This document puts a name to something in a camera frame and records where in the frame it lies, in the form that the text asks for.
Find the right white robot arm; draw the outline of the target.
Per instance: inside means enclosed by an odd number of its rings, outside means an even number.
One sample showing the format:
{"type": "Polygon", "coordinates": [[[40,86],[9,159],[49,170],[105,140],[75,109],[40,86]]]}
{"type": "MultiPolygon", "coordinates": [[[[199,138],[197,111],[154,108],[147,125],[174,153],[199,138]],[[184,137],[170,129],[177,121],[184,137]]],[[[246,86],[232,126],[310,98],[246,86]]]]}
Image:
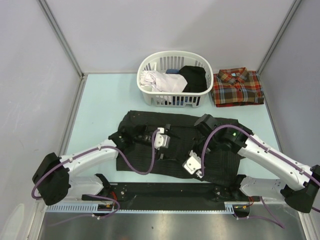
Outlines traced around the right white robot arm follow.
{"type": "Polygon", "coordinates": [[[320,166],[309,166],[275,150],[252,130],[239,122],[222,124],[204,114],[194,124],[203,139],[189,152],[183,167],[199,179],[205,176],[205,155],[215,150],[230,151],[250,159],[273,173],[276,179],[239,176],[239,183],[230,188],[231,196],[242,201],[259,196],[284,201],[301,213],[310,213],[320,189],[320,166]]]}

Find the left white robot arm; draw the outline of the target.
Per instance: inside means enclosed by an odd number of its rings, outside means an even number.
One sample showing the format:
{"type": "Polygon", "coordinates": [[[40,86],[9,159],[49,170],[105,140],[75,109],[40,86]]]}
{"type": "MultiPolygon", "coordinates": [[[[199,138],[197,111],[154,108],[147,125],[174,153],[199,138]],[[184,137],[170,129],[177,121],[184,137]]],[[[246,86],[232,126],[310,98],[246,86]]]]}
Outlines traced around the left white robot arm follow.
{"type": "Polygon", "coordinates": [[[94,180],[85,181],[79,185],[72,183],[72,180],[86,169],[107,160],[114,160],[118,156],[122,157],[133,172],[142,176],[148,175],[163,151],[169,149],[171,139],[177,137],[170,124],[153,131],[150,131],[147,125],[123,126],[111,134],[107,140],[87,150],[61,156],[54,152],[49,153],[32,177],[34,186],[31,197],[35,200],[43,200],[47,206],[52,206],[68,196],[76,196],[82,189],[87,188],[91,198],[96,196],[100,200],[105,200],[110,196],[111,188],[102,175],[96,174],[94,180]],[[136,144],[151,148],[150,164],[145,171],[135,168],[127,158],[127,154],[135,149],[136,144]]]}

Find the dark striped long sleeve shirt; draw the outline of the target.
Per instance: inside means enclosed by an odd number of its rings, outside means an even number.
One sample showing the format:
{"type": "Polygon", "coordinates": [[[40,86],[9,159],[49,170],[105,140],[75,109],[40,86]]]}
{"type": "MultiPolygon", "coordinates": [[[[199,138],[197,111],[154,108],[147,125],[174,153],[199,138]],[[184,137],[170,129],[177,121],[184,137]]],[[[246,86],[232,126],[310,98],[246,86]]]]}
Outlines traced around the dark striped long sleeve shirt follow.
{"type": "MultiPolygon", "coordinates": [[[[164,151],[163,159],[155,160],[151,172],[179,179],[197,180],[197,176],[189,174],[183,168],[183,163],[187,160],[195,141],[203,137],[194,126],[197,119],[196,116],[185,114],[131,110],[119,123],[118,130],[144,125],[147,126],[147,132],[152,134],[157,128],[169,124],[177,137],[170,140],[169,148],[164,151]]],[[[241,160],[242,156],[220,149],[207,154],[205,156],[205,175],[202,181],[229,187],[237,178],[241,160]]]]}

